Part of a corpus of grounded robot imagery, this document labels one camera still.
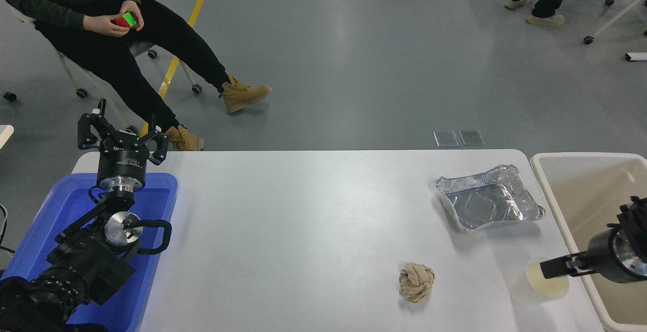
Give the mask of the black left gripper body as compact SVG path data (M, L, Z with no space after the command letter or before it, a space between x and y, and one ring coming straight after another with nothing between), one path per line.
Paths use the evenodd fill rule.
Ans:
M146 179L148 148L134 148L140 140L132 132L107 135L100 142L99 170L97 181L108 178L130 177L138 181Z

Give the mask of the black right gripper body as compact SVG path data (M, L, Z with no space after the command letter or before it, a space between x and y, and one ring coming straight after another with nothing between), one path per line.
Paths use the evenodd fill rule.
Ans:
M614 283L633 283L635 273L629 266L635 252L623 230L606 230L594 236L586 252L589 267Z

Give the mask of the person's right hand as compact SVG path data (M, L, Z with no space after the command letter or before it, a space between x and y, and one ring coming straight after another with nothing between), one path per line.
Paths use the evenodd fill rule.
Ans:
M120 14L113 16L83 16L84 30L99 33L105 36L122 37L127 35L130 28L118 26L113 20L122 17Z

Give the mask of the person's left hand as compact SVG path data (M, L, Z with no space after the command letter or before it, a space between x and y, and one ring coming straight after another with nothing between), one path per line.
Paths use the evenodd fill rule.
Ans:
M132 15L132 17L135 19L135 21L137 23L137 25L134 27L135 30L137 32L141 31L141 29L143 29L143 27L144 27L144 19L143 19L143 15L141 13L141 10L140 10L140 8L138 6L138 3L135 2L135 1L130 1L130 0L123 1L122 5L121 5L120 12L119 12L119 15L123 16L123 14L125 14L127 12L130 12L130 14Z

